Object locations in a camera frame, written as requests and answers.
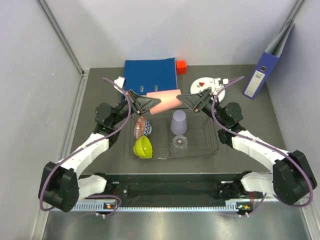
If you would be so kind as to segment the white watermelon plate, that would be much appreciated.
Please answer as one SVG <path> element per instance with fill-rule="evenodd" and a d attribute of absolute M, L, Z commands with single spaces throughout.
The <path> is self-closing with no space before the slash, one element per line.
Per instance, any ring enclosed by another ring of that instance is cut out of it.
<path fill-rule="evenodd" d="M 212 100 L 214 99 L 214 96 L 222 89 L 215 88 L 214 85 L 214 79 L 212 77 L 201 77 L 196 79 L 191 85 L 190 85 L 190 93 L 191 94 L 197 94 L 201 91 L 203 91 L 206 88 L 212 88 Z"/>

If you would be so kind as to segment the pink plastic cup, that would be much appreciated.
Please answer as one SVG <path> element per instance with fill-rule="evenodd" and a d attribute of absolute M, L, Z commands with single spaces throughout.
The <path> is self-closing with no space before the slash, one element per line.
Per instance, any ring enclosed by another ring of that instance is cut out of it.
<path fill-rule="evenodd" d="M 146 94 L 147 97 L 160 99 L 160 103 L 149 110 L 150 114 L 156 115 L 182 105 L 182 102 L 179 99 L 177 99 L 177 96 L 180 94 L 180 89 L 148 92 Z"/>

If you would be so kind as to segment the red blue patterned bowl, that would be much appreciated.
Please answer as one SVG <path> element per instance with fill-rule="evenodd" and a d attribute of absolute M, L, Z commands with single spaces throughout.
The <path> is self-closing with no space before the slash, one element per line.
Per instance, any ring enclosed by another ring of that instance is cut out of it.
<path fill-rule="evenodd" d="M 151 122 L 146 119 L 144 116 L 138 118 L 134 127 L 134 137 L 136 139 L 141 138 L 142 136 L 149 136 L 152 132 Z"/>

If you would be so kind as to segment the lilac plastic cup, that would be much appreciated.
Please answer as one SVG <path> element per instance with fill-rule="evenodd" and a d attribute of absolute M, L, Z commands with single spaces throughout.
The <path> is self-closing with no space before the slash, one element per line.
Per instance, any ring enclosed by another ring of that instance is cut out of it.
<path fill-rule="evenodd" d="M 175 135 L 187 132 L 187 115 L 183 110 L 176 110 L 172 115 L 170 130 Z"/>

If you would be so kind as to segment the clear glass tumbler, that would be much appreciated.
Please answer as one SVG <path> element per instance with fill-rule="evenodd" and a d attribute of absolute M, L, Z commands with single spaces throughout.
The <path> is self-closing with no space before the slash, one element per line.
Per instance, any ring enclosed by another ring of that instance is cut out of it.
<path fill-rule="evenodd" d="M 175 157 L 184 157 L 188 153 L 188 140 L 183 135 L 176 135 L 171 144 L 170 152 Z"/>

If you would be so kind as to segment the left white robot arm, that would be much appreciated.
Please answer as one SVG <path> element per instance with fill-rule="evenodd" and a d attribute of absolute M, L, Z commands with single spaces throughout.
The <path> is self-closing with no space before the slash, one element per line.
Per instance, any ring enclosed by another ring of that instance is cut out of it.
<path fill-rule="evenodd" d="M 47 203 L 52 209 L 69 212 L 83 198 L 80 193 L 85 187 L 80 175 L 118 140 L 122 128 L 115 126 L 125 126 L 132 114 L 147 113 L 161 103 L 159 98 L 138 95 L 132 90 L 125 92 L 124 97 L 115 107 L 100 103 L 95 109 L 96 127 L 89 138 L 69 156 L 44 166 L 38 192 L 42 211 L 46 210 L 43 203 Z"/>

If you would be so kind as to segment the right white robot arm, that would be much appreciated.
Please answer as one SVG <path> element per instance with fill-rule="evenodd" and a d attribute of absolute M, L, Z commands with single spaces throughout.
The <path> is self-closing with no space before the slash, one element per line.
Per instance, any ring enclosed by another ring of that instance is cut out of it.
<path fill-rule="evenodd" d="M 222 144 L 242 152 L 268 169 L 267 173 L 251 170 L 237 174 L 231 183 L 220 183 L 217 188 L 222 198 L 245 198 L 253 192 L 273 195 L 286 205 L 293 206 L 306 195 L 313 198 L 317 180 L 304 153 L 276 148 L 252 135 L 241 126 L 241 106 L 230 102 L 224 107 L 207 88 L 196 94 L 177 96 L 195 113 L 203 112 L 221 128 L 218 137 Z"/>

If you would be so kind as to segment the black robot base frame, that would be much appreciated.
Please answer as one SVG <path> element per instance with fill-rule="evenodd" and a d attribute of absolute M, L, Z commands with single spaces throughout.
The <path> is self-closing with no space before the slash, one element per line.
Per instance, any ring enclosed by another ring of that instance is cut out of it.
<path fill-rule="evenodd" d="M 209 207 L 227 200 L 252 200 L 237 193 L 234 173 L 106 174 L 105 193 L 121 198 L 123 207 Z"/>

